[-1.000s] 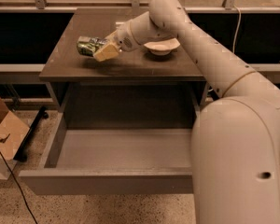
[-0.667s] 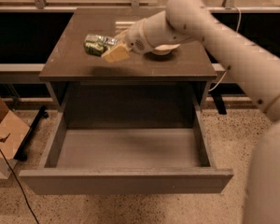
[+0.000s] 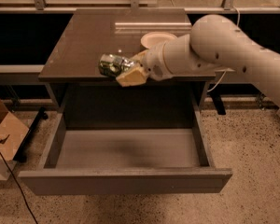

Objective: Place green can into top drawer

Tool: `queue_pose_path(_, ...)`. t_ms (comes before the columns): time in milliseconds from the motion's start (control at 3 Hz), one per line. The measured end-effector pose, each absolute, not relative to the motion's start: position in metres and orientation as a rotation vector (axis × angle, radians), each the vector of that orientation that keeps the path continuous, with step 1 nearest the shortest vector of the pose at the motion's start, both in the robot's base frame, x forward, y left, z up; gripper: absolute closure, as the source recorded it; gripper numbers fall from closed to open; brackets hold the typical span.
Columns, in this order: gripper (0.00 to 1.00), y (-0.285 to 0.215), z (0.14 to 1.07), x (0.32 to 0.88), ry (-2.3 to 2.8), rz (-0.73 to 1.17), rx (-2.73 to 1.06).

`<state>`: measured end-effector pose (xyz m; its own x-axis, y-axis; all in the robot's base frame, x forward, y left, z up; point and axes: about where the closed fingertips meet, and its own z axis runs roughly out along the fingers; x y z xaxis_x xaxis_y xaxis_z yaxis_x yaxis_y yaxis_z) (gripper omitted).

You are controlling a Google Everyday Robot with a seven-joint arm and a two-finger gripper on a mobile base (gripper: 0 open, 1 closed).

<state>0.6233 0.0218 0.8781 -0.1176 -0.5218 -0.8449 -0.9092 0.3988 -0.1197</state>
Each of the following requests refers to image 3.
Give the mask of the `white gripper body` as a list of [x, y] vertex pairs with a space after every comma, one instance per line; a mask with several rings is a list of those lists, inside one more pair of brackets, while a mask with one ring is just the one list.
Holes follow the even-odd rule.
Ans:
[[149, 77], [157, 81], [173, 77], [173, 74], [165, 64], [163, 56], [164, 47], [165, 43], [159, 43], [148, 49], [143, 57], [143, 66], [148, 70]]

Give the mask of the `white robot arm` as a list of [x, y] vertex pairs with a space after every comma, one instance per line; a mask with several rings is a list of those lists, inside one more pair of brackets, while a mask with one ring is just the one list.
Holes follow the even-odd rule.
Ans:
[[165, 41], [138, 54], [138, 63], [117, 77], [123, 86], [199, 75], [226, 67], [254, 85], [278, 107], [280, 118], [280, 54], [250, 39], [220, 15], [197, 20], [188, 35]]

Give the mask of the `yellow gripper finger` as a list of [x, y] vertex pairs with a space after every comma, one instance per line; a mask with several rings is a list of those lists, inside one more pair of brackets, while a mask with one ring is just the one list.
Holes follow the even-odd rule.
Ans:
[[146, 55], [146, 53], [147, 53], [147, 50], [145, 49], [145, 50], [135, 54], [134, 56], [132, 56], [132, 60], [141, 63], [143, 58], [144, 58], [144, 56]]
[[147, 78], [148, 72], [145, 67], [142, 64], [137, 64], [116, 77], [116, 81], [121, 87], [130, 87], [145, 84]]

